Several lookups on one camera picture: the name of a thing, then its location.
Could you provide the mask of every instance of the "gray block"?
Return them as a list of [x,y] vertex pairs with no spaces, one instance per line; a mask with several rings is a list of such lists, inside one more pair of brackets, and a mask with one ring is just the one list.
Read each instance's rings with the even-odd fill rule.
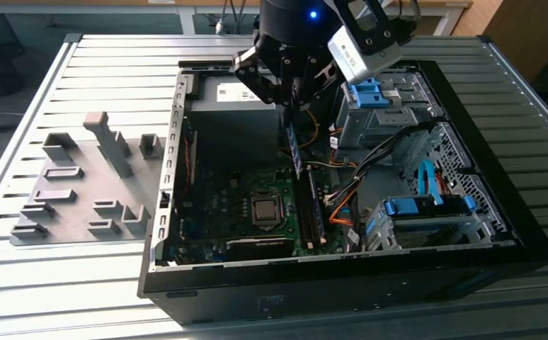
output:
[[53,217],[56,210],[46,202],[28,203],[21,206],[20,213],[32,220],[33,218]]
[[121,178],[129,177],[133,173],[125,159],[125,153],[121,151],[120,142],[117,142],[108,128],[108,114],[105,112],[86,113],[82,126],[96,135],[102,154],[110,161],[118,176]]
[[50,133],[45,137],[42,150],[52,161],[69,161],[68,149],[76,147],[76,143],[68,133]]
[[37,202],[73,202],[76,193],[73,190],[40,190],[32,198]]
[[21,223],[14,225],[12,236],[18,239],[42,239],[46,234],[46,229],[42,225],[34,222]]
[[113,235],[120,232],[118,226],[112,220],[89,221],[89,226],[86,227],[86,230],[96,237],[105,236],[105,235]]
[[82,175],[82,169],[78,166],[58,166],[57,168],[48,168],[44,172],[44,178],[48,181],[80,179]]
[[140,205],[140,213],[137,214],[137,217],[128,206],[122,208],[121,223],[126,226],[126,229],[132,234],[145,233],[149,219],[150,214],[142,205]]
[[162,158],[162,145],[156,133],[146,133],[140,136],[140,152],[144,159]]
[[101,217],[116,215],[122,212],[122,205],[117,200],[94,200],[92,209]]

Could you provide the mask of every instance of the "gray base plate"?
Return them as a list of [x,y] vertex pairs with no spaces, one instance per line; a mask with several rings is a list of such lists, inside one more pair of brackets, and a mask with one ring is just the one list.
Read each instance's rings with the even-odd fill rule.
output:
[[[138,213],[140,205],[144,205],[150,216],[154,216],[162,159],[142,159],[137,142],[137,140],[128,140],[130,155],[126,160],[130,164],[133,176],[124,179],[118,178],[109,162],[104,159],[97,148],[97,141],[77,142],[78,147],[68,149],[72,161],[57,161],[57,164],[54,164],[46,159],[28,202],[34,203],[32,197],[41,190],[72,189],[76,192],[76,200],[73,202],[48,202],[56,210],[54,216],[52,218],[36,217],[32,220],[46,228],[46,236],[41,239],[18,239],[10,236],[9,242],[14,246],[144,238],[144,233],[132,234],[128,231],[121,223],[121,214],[98,216],[92,209],[94,200],[118,200],[122,205],[130,207],[134,214]],[[42,175],[46,169],[57,166],[80,166],[84,172],[82,178],[48,181]],[[112,219],[118,225],[120,233],[96,237],[86,229],[89,221],[106,218]],[[17,224],[28,222],[30,222],[29,219],[21,215]]]

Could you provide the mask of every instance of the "gray 3d printed part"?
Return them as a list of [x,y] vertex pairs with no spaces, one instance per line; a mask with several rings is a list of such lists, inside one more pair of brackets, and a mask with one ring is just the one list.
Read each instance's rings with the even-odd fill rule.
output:
[[[140,205],[148,207],[148,212],[153,213],[157,204],[154,192],[158,190],[158,174],[162,165],[161,159],[144,159],[138,149],[140,140],[128,140],[130,155],[126,158],[133,176],[121,178],[109,162],[104,159],[94,140],[76,141],[77,147],[68,150],[70,161],[50,161],[45,159],[41,170],[61,169],[65,166],[77,166],[82,169],[82,178],[49,180],[44,176],[36,178],[34,188],[26,204],[37,204],[33,200],[37,191],[68,191],[76,193],[74,201],[48,201],[54,210],[53,217],[34,216],[32,218],[20,214],[17,223],[36,222],[45,229],[42,238],[22,238],[12,236],[9,242],[14,246],[29,246],[38,244],[65,244],[73,242],[117,242],[122,240],[140,239],[144,234],[132,234],[121,224],[122,206],[128,205],[130,210],[137,212]],[[96,202],[104,206],[113,204],[113,213],[102,215],[93,209]],[[101,234],[96,237],[86,231],[89,221],[112,219],[120,229],[120,233]]]
[[117,200],[94,200],[92,208],[101,217],[120,215],[122,212],[122,205]]
[[129,154],[130,154],[129,146],[126,145],[126,141],[122,137],[121,132],[120,131],[112,131],[112,134],[114,135],[114,142],[116,142],[118,148],[121,149],[124,156],[129,157]]
[[149,219],[150,214],[142,205],[140,205],[140,213],[137,214],[137,217],[134,217],[134,214],[128,206],[122,208],[121,223],[125,224],[126,229],[132,234],[145,232]]
[[18,239],[42,239],[45,234],[46,229],[36,222],[17,224],[12,229],[12,236]]
[[44,178],[48,181],[58,179],[80,179],[82,178],[82,170],[78,166],[58,166],[48,168],[44,172]]
[[118,226],[113,220],[93,220],[89,221],[89,226],[86,230],[92,233],[93,236],[112,235],[120,233]]
[[140,136],[140,152],[144,159],[162,158],[162,145],[160,145],[158,136],[148,133]]
[[52,161],[69,161],[68,149],[76,147],[76,143],[68,133],[50,133],[45,137],[42,150]]
[[121,151],[121,136],[117,134],[118,141],[117,137],[112,136],[112,131],[108,128],[108,114],[105,112],[86,113],[82,127],[96,135],[102,154],[110,161],[118,176],[121,178],[129,177],[133,173],[125,159],[125,153]]
[[49,203],[28,203],[21,206],[20,213],[29,219],[41,218],[41,217],[53,217],[54,210]]
[[37,202],[72,202],[76,200],[76,193],[72,189],[40,190],[32,199]]

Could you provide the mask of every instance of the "motherboard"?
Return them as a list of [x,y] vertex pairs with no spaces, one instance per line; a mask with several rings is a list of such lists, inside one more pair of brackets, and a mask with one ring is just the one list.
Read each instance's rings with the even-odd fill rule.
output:
[[[321,200],[330,191],[329,171],[314,168],[309,175]],[[296,193],[302,189],[293,169],[209,172],[204,179],[202,194],[185,202],[190,213],[180,221],[182,246],[176,258],[182,264],[342,252],[340,226],[324,225],[320,219],[312,232],[312,224],[302,222]]]

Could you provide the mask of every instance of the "connector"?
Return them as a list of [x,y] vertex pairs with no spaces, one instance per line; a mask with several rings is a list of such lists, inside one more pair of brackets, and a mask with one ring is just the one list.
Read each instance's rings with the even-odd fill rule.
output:
[[220,18],[216,24],[216,34],[221,34],[224,31],[224,18]]

